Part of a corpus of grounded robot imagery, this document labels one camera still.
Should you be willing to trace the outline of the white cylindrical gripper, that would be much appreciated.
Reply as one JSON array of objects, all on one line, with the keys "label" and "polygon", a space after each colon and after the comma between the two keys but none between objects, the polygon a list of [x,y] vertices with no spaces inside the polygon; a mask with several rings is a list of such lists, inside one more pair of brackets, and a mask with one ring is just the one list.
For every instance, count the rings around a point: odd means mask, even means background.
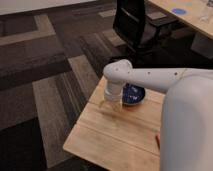
[{"label": "white cylindrical gripper", "polygon": [[102,100],[99,104],[99,107],[107,104],[107,101],[116,102],[115,103],[115,110],[121,111],[122,110],[122,93],[123,93],[123,86],[117,84],[107,84],[104,90],[104,98],[106,100]]}]

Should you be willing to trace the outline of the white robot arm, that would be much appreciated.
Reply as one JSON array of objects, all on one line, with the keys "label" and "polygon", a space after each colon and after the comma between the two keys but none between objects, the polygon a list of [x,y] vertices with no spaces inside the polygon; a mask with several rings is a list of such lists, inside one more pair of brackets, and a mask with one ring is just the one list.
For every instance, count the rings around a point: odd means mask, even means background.
[{"label": "white robot arm", "polygon": [[130,83],[165,95],[160,128],[160,171],[213,171],[213,69],[106,65],[104,98],[119,102]]}]

